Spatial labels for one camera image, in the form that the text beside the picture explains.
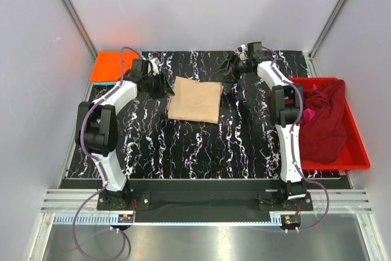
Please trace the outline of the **beige t-shirt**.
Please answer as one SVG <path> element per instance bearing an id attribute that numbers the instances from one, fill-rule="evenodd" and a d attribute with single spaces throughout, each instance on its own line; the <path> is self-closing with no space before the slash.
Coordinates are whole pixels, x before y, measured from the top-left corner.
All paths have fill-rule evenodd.
<path id="1" fill-rule="evenodd" d="M 168 104 L 168 119 L 217 124 L 223 85 L 177 76 L 174 96 Z"/>

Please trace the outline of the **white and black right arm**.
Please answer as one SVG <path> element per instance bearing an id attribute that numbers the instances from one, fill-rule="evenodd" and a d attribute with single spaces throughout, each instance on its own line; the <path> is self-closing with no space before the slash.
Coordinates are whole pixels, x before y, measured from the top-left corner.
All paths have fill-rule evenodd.
<path id="1" fill-rule="evenodd" d="M 222 65 L 227 72 L 225 83 L 236 83 L 246 73 L 255 73 L 270 89 L 269 115 L 275 125 L 281 155 L 280 186 L 268 205 L 294 208 L 305 199 L 307 188 L 301 168 L 299 150 L 300 121 L 304 112 L 302 87 L 290 81 L 277 68 L 279 55 L 270 60 L 262 42 L 241 45 L 231 52 Z"/>

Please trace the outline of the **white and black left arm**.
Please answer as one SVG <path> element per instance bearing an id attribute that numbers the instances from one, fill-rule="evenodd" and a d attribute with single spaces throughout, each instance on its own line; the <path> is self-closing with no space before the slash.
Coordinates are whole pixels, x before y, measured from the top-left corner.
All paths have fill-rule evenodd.
<path id="1" fill-rule="evenodd" d="M 154 99 L 174 94 L 159 64 L 156 57 L 134 59 L 132 67 L 121 73 L 111 90 L 78 106 L 75 142 L 99 171 L 103 182 L 99 200 L 119 210 L 127 209 L 134 201 L 116 153 L 117 114 L 139 93 L 147 93 Z"/>

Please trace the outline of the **pink garment in bin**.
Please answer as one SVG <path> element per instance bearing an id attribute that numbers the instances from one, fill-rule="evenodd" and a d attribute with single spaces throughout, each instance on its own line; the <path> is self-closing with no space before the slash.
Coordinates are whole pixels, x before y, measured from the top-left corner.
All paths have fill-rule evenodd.
<path id="1" fill-rule="evenodd" d="M 303 96 L 304 98 L 304 110 L 302 114 L 301 119 L 301 125 L 305 125 L 309 123 L 316 114 L 316 107 L 311 105 L 311 102 L 307 102 L 307 100 L 313 95 L 314 92 L 318 90 L 318 86 L 316 84 L 313 84 L 312 87 L 305 91 L 305 94 Z"/>

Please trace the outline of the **dark red t-shirt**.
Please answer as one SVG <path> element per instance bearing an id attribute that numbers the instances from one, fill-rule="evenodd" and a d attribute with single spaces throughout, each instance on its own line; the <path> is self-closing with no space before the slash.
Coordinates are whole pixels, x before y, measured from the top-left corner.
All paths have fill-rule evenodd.
<path id="1" fill-rule="evenodd" d="M 314 118 L 301 125 L 299 145 L 301 158 L 329 164 L 334 162 L 348 134 L 343 124 L 345 82 L 340 79 L 317 85 L 318 90 L 307 100 L 316 107 Z"/>

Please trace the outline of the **left controller board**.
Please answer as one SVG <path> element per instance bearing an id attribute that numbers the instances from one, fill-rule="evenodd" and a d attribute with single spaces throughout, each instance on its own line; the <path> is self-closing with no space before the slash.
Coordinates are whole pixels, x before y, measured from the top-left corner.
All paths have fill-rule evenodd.
<path id="1" fill-rule="evenodd" d="M 129 214 L 119 214 L 118 223 L 133 223 L 134 215 Z"/>

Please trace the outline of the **controller board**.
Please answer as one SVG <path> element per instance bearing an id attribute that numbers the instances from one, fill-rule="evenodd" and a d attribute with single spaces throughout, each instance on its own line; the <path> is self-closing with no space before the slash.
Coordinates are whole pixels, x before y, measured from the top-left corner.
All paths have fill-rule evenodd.
<path id="1" fill-rule="evenodd" d="M 134 215 L 129 214 L 119 214 L 118 223 L 133 223 Z"/>
<path id="2" fill-rule="evenodd" d="M 301 216 L 300 215 L 285 215 L 282 218 L 282 223 L 285 225 L 295 225 L 300 226 Z"/>

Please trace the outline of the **red plastic bin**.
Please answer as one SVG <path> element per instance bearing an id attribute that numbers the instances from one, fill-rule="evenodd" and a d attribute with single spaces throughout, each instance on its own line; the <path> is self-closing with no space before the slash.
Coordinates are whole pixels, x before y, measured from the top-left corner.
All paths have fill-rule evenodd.
<path id="1" fill-rule="evenodd" d="M 312 87 L 313 84 L 323 85 L 327 84 L 337 78 L 293 78 L 292 81 L 302 87 L 302 97 L 304 90 Z M 304 171 L 338 171 L 338 170 L 363 170 L 370 167 L 370 161 L 365 151 L 363 142 L 360 138 L 357 126 L 353 119 L 353 115 L 349 108 L 349 104 L 345 98 L 345 111 L 343 114 L 343 124 L 348 134 L 346 143 L 338 158 L 329 164 L 319 163 L 317 161 L 305 160 L 301 158 L 301 168 Z"/>

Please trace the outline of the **right controller board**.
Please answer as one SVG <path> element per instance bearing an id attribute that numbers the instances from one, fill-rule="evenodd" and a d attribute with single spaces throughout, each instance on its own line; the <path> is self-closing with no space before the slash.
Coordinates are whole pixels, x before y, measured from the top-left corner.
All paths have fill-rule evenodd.
<path id="1" fill-rule="evenodd" d="M 301 216 L 300 215 L 285 215 L 282 218 L 282 223 L 285 225 L 295 225 L 300 226 Z"/>

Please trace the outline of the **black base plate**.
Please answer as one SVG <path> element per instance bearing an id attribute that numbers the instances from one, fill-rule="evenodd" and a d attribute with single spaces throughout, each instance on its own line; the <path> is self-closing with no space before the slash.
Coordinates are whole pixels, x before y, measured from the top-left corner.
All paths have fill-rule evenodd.
<path id="1" fill-rule="evenodd" d="M 103 191 L 98 210 L 151 211 L 154 208 L 239 207 L 260 211 L 312 211 L 304 181 L 281 180 L 129 180 L 122 192 Z"/>

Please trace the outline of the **right aluminium corner post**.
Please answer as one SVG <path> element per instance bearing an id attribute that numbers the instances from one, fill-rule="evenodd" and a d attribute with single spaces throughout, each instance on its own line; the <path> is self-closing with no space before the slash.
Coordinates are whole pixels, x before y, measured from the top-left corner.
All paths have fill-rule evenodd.
<path id="1" fill-rule="evenodd" d="M 329 15 L 329 17 L 328 17 L 325 25 L 323 26 L 317 40 L 315 41 L 315 44 L 313 45 L 312 49 L 309 51 L 309 58 L 311 60 L 315 59 L 315 56 L 317 55 L 317 53 L 321 49 L 324 41 L 326 40 L 327 36 L 329 35 L 331 29 L 334 27 L 334 24 L 338 20 L 340 14 L 343 11 L 347 2 L 348 2 L 348 0 L 337 0 L 337 2 L 335 3 L 331 14 Z"/>

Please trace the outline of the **aluminium corner post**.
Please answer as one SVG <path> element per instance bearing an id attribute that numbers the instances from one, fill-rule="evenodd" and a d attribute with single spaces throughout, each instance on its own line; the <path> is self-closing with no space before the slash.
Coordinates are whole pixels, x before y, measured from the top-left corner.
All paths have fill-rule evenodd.
<path id="1" fill-rule="evenodd" d="M 72 0 L 60 0 L 64 9 L 68 13 L 68 16 L 71 19 L 71 22 L 74 24 L 79 36 L 81 37 L 81 40 L 85 44 L 89 54 L 91 57 L 95 60 L 98 56 L 98 51 L 93 44 L 92 39 L 90 38 L 90 35 L 88 34 L 82 19 L 80 18 L 77 10 L 75 9 L 75 6 L 72 3 Z"/>
<path id="2" fill-rule="evenodd" d="M 329 15 L 329 17 L 328 17 L 325 25 L 323 26 L 317 40 L 315 41 L 315 44 L 313 45 L 312 49 L 309 51 L 309 58 L 311 60 L 315 59 L 315 56 L 317 55 L 317 53 L 321 49 L 324 41 L 326 40 L 327 36 L 329 35 L 331 29 L 334 27 L 334 24 L 338 20 L 340 14 L 343 11 L 347 2 L 348 2 L 348 0 L 337 0 L 337 2 L 335 3 L 331 14 Z"/>

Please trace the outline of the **aluminium frame rail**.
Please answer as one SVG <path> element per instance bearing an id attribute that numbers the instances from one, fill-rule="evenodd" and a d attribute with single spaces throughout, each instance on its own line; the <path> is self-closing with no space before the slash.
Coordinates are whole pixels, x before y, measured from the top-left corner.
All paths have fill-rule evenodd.
<path id="1" fill-rule="evenodd" d="M 285 215 L 315 215 L 321 219 L 330 214 L 371 213 L 365 191 L 361 189 L 310 189 L 312 211 L 260 211 L 239 207 L 174 207 L 139 211 L 98 210 L 94 189 L 49 189 L 41 212 L 54 214 L 59 224 L 109 224 L 112 226 L 281 226 Z M 119 214 L 134 215 L 133 223 L 118 223 Z"/>

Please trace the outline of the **left aluminium corner post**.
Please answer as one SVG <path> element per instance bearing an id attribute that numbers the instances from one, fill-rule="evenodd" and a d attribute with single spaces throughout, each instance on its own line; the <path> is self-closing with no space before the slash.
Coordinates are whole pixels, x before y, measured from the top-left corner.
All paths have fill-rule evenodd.
<path id="1" fill-rule="evenodd" d="M 88 34 L 82 19 L 80 18 L 77 10 L 75 9 L 75 6 L 72 3 L 72 0 L 60 0 L 64 9 L 68 13 L 68 16 L 71 19 L 71 22 L 74 24 L 79 36 L 81 37 L 81 40 L 85 44 L 89 54 L 91 57 L 95 60 L 98 56 L 98 51 L 93 44 L 92 39 L 90 38 L 90 35 Z"/>

